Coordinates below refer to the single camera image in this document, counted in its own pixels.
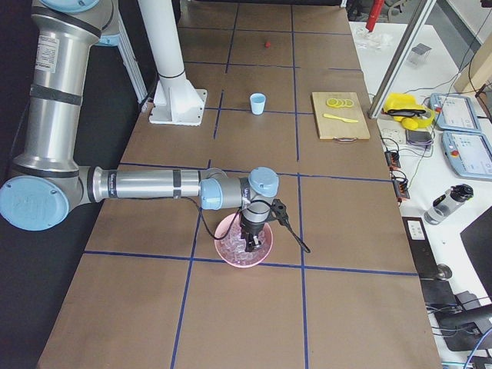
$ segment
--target light blue cup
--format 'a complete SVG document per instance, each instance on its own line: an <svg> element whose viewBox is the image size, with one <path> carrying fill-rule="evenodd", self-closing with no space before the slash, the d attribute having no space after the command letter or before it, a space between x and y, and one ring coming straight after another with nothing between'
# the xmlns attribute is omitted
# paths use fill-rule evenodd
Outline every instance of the light blue cup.
<svg viewBox="0 0 492 369"><path fill-rule="evenodd" d="M251 103L251 112L255 115L260 115L263 113L264 103L267 101L265 95L259 92L250 96L249 101Z"/></svg>

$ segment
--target pink bowl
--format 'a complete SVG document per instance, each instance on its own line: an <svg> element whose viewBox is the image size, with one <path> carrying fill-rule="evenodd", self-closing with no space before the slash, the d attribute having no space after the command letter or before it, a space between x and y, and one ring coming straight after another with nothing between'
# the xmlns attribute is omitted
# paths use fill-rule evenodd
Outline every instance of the pink bowl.
<svg viewBox="0 0 492 369"><path fill-rule="evenodd" d="M232 219L235 214L228 215L215 230L215 237L220 238L224 236L225 232L231 225ZM217 250L219 256L229 265L236 268L250 268L257 264L260 264L270 254L271 247L274 243L274 235L271 232L270 225L265 223L263 227L264 239L263 246L254 252L245 252L246 241L240 240L241 229L239 225L240 215L234 220L230 234L223 240L215 240L215 250Z"/></svg>

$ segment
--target clear bottle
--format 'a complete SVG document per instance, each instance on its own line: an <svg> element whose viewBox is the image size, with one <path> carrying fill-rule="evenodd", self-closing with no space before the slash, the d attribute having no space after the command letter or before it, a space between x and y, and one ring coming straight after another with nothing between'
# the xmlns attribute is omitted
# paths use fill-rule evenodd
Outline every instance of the clear bottle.
<svg viewBox="0 0 492 369"><path fill-rule="evenodd" d="M474 190L468 184L452 186L434 200L429 210L424 213L424 219L429 224L439 224L473 196Z"/></svg>

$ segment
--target clear container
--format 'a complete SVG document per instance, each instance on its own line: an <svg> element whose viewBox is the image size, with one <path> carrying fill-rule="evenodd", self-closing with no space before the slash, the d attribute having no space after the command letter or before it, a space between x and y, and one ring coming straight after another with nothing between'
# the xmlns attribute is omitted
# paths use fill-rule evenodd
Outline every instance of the clear container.
<svg viewBox="0 0 492 369"><path fill-rule="evenodd" d="M418 44L411 49L407 59L410 63L414 65L423 64L425 62L425 59L427 59L427 56L429 56L431 50L432 49L427 45Z"/></svg>
<svg viewBox="0 0 492 369"><path fill-rule="evenodd" d="M468 184L453 186L434 200L429 210L424 213L424 220L432 225L440 224L473 196L474 190Z"/></svg>

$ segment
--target yellow knife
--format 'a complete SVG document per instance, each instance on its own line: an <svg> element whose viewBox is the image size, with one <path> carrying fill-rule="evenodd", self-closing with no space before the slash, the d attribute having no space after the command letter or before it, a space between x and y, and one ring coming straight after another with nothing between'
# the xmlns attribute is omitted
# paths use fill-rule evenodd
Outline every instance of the yellow knife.
<svg viewBox="0 0 492 369"><path fill-rule="evenodd" d="M349 118L338 117L336 115L328 114L328 113L324 113L323 116L325 118L338 119L339 121L344 121L345 123L358 123L359 122L357 119L349 119Z"/></svg>

